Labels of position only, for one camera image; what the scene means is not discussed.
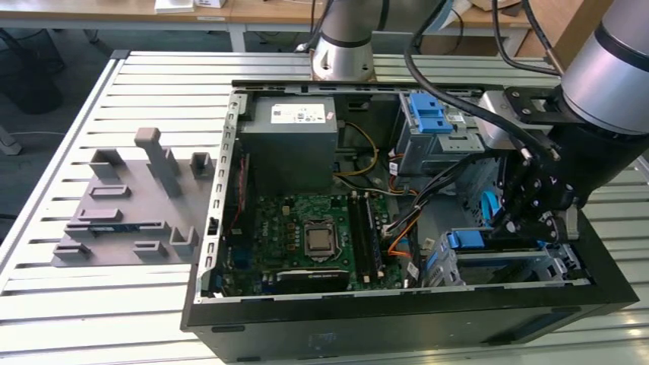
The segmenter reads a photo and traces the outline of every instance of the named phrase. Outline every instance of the white cable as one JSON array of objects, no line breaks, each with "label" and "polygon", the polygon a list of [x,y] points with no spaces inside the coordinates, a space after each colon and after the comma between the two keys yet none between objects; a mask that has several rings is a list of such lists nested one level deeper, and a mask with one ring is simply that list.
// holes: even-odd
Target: white cable
[{"label": "white cable", "polygon": [[391,196],[402,196],[402,194],[395,194],[394,192],[386,192],[383,190],[379,190],[379,189],[373,189],[373,188],[358,188],[357,186],[351,186],[345,180],[342,180],[338,176],[334,176],[335,179],[338,179],[338,181],[341,183],[343,183],[346,185],[346,187],[349,187],[350,189],[353,190],[362,190],[362,191],[366,191],[366,192],[378,192],[381,194],[385,194],[385,195],[391,195]]},{"label": "white cable", "polygon": [[62,132],[14,132],[9,135],[65,135]]}]

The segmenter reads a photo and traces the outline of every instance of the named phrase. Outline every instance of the yellow wire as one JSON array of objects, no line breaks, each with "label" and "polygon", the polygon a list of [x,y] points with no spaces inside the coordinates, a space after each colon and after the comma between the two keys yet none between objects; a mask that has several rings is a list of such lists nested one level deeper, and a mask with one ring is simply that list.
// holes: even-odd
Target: yellow wire
[{"label": "yellow wire", "polygon": [[418,220],[418,217],[421,216],[421,214],[413,219],[413,221],[407,224],[407,226],[405,227],[405,229],[402,230],[401,234],[397,236],[397,238],[394,239],[394,241],[391,242],[391,245],[389,246],[387,248],[387,255],[397,255],[397,256],[409,256],[409,253],[406,252],[401,252],[401,251],[393,251],[394,248],[397,247],[397,244],[398,244],[398,241],[401,240],[401,238],[403,238],[403,236],[406,235],[406,233],[409,232],[410,228],[413,227],[413,225],[417,223],[417,220]]},{"label": "yellow wire", "polygon": [[355,176],[355,175],[361,175],[366,171],[371,170],[371,168],[375,165],[375,162],[378,161],[378,150],[375,149],[374,141],[371,140],[371,138],[369,137],[369,135],[365,133],[365,131],[361,130],[361,128],[355,124],[353,124],[351,122],[345,122],[345,123],[349,124],[351,127],[354,127],[354,129],[359,132],[359,134],[362,135],[362,137],[365,137],[365,139],[369,141],[369,144],[371,145],[371,150],[374,151],[374,157],[371,158],[371,163],[369,164],[369,166],[365,167],[362,170],[349,171],[349,172],[345,172],[345,173],[334,173],[333,174],[334,176]]}]

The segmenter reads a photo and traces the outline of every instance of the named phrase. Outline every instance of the black computer chassis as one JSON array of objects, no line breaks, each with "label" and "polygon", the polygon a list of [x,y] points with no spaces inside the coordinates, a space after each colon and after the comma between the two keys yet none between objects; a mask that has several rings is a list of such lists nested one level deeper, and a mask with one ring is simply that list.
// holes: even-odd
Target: black computer chassis
[{"label": "black computer chassis", "polygon": [[582,212],[578,231],[581,286],[197,304],[194,263],[179,329],[226,363],[522,344],[638,301]]}]

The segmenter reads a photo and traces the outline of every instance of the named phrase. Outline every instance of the aluminum table surface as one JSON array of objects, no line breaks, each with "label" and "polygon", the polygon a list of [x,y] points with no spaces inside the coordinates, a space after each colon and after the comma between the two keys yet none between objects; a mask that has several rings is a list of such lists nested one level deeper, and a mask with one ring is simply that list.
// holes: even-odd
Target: aluminum table surface
[{"label": "aluminum table surface", "polygon": [[[418,57],[431,81],[555,85],[490,57]],[[375,56],[381,81],[410,81],[399,56]],[[179,331],[187,265],[54,268],[52,251],[74,213],[95,148],[133,145],[138,127],[163,132],[175,158],[214,156],[230,80],[307,80],[305,56],[269,53],[131,52],[111,59],[0,246],[0,363],[219,363]],[[633,167],[585,208],[641,302],[569,325],[525,346],[338,357],[298,363],[649,363],[649,186]]]}]

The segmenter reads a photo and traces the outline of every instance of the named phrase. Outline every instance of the blue plastic clip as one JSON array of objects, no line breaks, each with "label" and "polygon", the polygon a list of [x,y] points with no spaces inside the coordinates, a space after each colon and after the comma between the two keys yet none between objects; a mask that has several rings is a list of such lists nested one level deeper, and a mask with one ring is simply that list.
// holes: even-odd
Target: blue plastic clip
[{"label": "blue plastic clip", "polygon": [[429,94],[410,94],[409,108],[418,121],[421,133],[450,133],[453,126],[443,118],[443,106]]}]

